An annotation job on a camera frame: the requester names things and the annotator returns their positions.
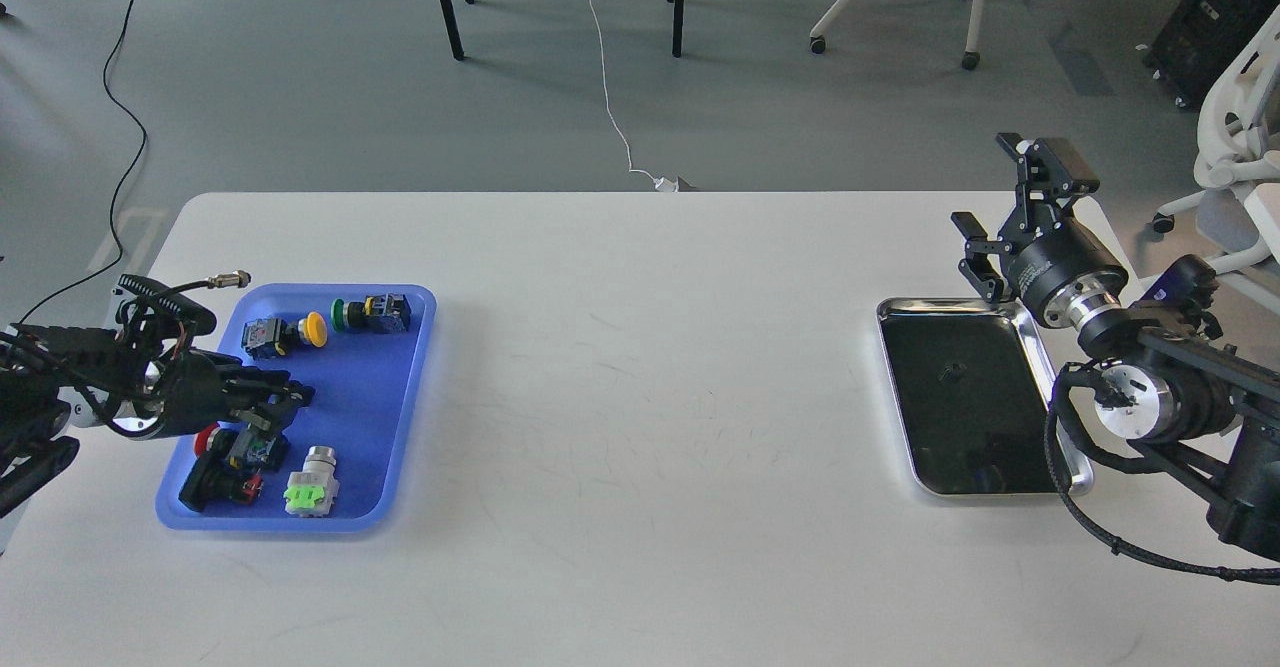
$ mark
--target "gray floor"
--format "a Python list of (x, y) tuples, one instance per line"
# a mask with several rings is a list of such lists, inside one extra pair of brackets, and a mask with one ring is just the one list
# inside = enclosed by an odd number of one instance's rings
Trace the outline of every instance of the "gray floor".
[[(9, 321), (111, 256), (111, 189), (140, 134), (101, 86), (128, 0), (3, 1)], [(436, 0), (137, 0), (111, 73), (151, 133), (116, 211), (127, 253), (32, 321), (100, 324), (114, 275), (145, 271), (186, 201), (215, 189), (652, 189), (605, 117), (586, 0), (456, 1), (466, 61)], [(810, 55), (831, 1), (689, 0), (675, 60), (664, 0), (595, 0), (636, 166), (700, 189), (1006, 189), (993, 134), (1056, 134), (1101, 175), (1139, 271), (1211, 251), (1189, 224), (1144, 230), (1196, 189), (1196, 117), (1135, 49), (1179, 0), (988, 0), (974, 73), (959, 69), (968, 3), (859, 0)], [(1220, 303), (1245, 352), (1280, 355), (1275, 316), (1230, 289)]]

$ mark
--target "metal tray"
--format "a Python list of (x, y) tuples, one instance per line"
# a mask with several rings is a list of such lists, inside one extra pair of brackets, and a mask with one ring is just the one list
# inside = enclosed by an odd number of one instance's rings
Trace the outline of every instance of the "metal tray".
[[(911, 474), (940, 497), (1056, 492), (1044, 461), (1055, 370), (1019, 303), (891, 298), (877, 317)], [(1059, 428), (1071, 493), (1093, 484)]]

